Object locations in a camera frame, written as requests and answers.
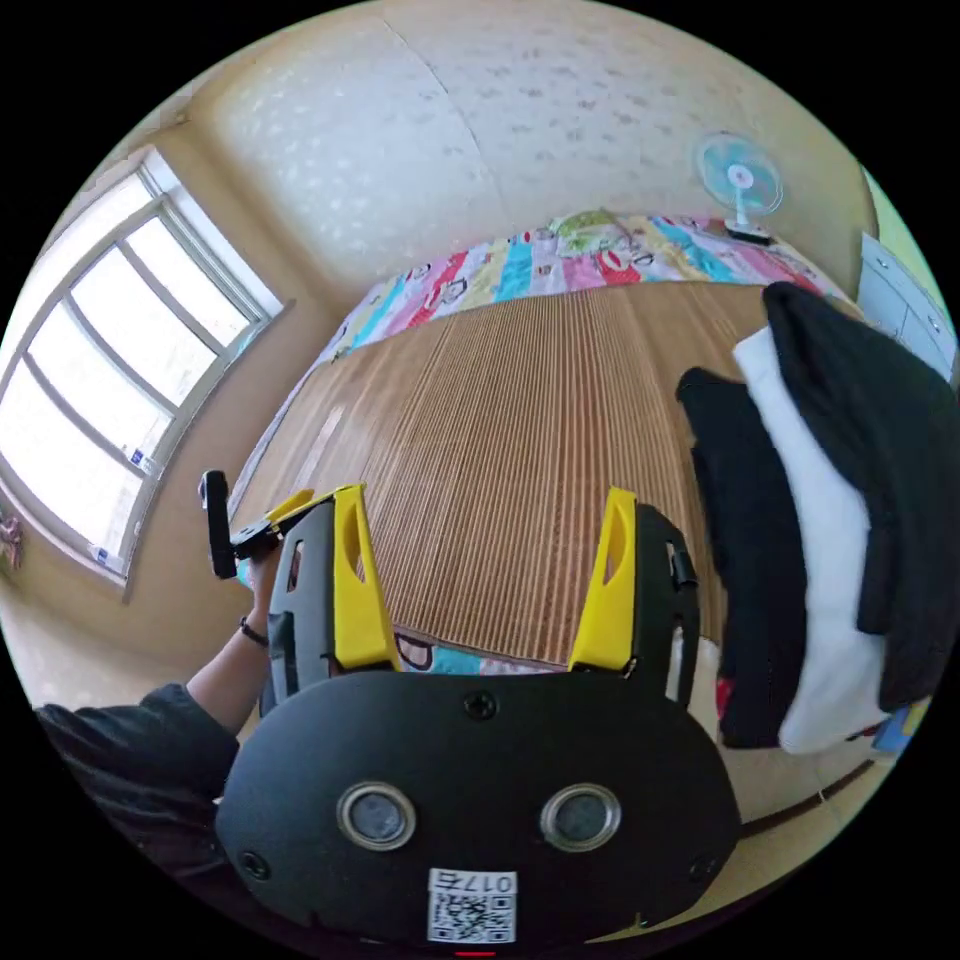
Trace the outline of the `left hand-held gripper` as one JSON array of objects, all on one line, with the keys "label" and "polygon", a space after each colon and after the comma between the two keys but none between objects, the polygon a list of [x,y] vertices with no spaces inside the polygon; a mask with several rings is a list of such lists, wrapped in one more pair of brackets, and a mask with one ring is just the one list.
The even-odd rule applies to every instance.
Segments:
[{"label": "left hand-held gripper", "polygon": [[235,561],[251,559],[272,550],[286,535],[290,523],[314,508],[316,498],[311,488],[302,489],[230,537]]}]

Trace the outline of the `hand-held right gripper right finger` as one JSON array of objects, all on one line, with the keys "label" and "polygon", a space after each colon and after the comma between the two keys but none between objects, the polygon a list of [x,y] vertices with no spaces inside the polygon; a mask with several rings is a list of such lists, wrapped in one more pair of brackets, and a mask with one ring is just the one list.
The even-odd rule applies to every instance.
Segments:
[{"label": "hand-held right gripper right finger", "polygon": [[609,490],[593,570],[572,652],[570,672],[627,672],[633,661],[637,573],[637,499]]}]

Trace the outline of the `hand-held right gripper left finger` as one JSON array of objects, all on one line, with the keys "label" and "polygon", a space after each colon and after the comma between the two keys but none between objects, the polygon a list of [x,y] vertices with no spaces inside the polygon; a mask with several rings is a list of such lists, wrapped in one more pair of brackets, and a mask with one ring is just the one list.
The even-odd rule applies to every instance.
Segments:
[{"label": "hand-held right gripper left finger", "polygon": [[365,488],[334,492],[333,650],[345,671],[400,671],[401,661],[385,605],[368,523]]}]

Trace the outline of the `person's left hand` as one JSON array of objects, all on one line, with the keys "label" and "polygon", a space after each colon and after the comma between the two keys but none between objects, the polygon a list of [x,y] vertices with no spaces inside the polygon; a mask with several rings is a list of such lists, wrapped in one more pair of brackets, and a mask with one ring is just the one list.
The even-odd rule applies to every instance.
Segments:
[{"label": "person's left hand", "polygon": [[267,633],[268,615],[274,584],[281,558],[279,547],[252,557],[248,571],[253,600],[246,617],[247,625],[255,632]]}]

